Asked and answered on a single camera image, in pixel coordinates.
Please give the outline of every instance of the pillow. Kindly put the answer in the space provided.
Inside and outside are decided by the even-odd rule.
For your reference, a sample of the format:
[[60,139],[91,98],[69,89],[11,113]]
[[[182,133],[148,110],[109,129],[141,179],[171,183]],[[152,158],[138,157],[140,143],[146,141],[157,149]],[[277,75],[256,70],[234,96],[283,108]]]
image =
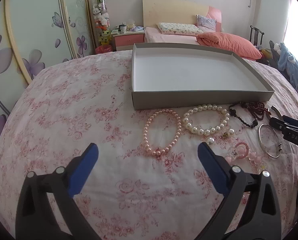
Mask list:
[[198,34],[203,33],[202,30],[193,24],[158,23],[157,26],[162,34],[197,36]]
[[216,31],[217,20],[209,19],[207,17],[197,14],[197,27],[205,33]]
[[240,57],[248,57],[254,60],[262,57],[249,40],[229,33],[202,33],[198,34],[197,41],[199,44],[233,51]]

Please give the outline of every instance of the bed headboard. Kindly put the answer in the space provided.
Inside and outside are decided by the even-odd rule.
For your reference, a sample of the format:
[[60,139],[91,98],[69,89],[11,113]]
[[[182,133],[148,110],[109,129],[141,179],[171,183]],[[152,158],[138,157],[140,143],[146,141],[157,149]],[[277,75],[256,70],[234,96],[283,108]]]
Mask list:
[[142,0],[144,27],[157,27],[159,22],[196,24],[196,14],[217,20],[221,31],[221,11],[211,6],[182,0]]

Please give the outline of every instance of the silver bangle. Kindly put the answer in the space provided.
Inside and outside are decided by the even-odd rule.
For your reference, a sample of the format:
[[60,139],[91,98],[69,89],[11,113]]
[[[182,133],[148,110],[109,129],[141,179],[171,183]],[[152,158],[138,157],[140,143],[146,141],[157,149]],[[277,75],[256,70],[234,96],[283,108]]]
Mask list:
[[[277,156],[273,156],[273,155],[271,155],[269,152],[267,152],[266,148],[265,148],[264,145],[262,144],[262,140],[261,140],[261,137],[260,137],[260,129],[261,129],[262,126],[264,126],[264,125],[268,126],[268,127],[273,131],[274,135],[275,135],[276,138],[277,138],[277,141],[278,141],[278,147],[279,147],[279,149],[278,149],[278,155],[277,155]],[[267,153],[270,157],[273,157],[273,158],[278,158],[278,157],[279,157],[279,155],[280,155],[280,153],[281,153],[281,150],[282,150],[282,149],[281,149],[281,143],[280,143],[280,141],[279,141],[279,137],[278,137],[278,135],[276,134],[276,132],[274,131],[274,129],[272,129],[268,124],[263,123],[261,126],[259,126],[259,128],[258,128],[258,141],[259,141],[259,144],[260,144],[262,150],[263,150],[265,153]]]

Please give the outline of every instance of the nightstand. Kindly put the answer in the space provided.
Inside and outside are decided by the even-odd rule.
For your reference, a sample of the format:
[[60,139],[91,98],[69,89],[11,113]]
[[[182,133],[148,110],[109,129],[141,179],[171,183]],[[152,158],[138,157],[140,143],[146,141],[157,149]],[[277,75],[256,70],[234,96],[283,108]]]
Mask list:
[[126,31],[125,33],[113,34],[113,47],[117,51],[133,49],[134,43],[145,42],[145,31],[131,32]]

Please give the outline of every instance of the floral bedspread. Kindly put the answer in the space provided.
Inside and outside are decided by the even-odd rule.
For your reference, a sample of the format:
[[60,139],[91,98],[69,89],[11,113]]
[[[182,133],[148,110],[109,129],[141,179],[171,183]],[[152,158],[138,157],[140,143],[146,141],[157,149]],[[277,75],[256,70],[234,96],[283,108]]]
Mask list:
[[[100,54],[49,67],[15,105],[0,137],[0,220],[12,235],[26,173],[51,173],[66,166],[91,142],[99,147],[99,159],[74,200],[102,239],[194,239],[219,206],[222,196],[197,157],[198,144],[205,137],[183,131],[167,155],[145,156],[140,145],[143,127],[155,110],[133,109],[131,53]],[[281,114],[298,119],[298,95],[291,85],[277,70],[249,63],[275,89],[267,107],[274,105]],[[251,123],[247,111],[236,109]],[[181,116],[187,110],[176,109]],[[174,136],[175,121],[169,117],[159,115],[150,125],[148,136],[157,147],[165,146]],[[191,118],[204,128],[217,125],[221,115],[204,111]],[[262,151],[257,129],[247,128],[235,118],[230,118],[229,125],[235,135],[227,139],[214,136],[213,151],[225,156],[243,142],[261,153],[275,184],[285,235],[295,212],[298,147],[278,133],[283,150],[274,159]],[[247,159],[236,163],[246,172],[258,170]],[[52,195],[50,203],[60,227],[68,232]],[[237,226],[245,205],[246,197],[229,230]]]

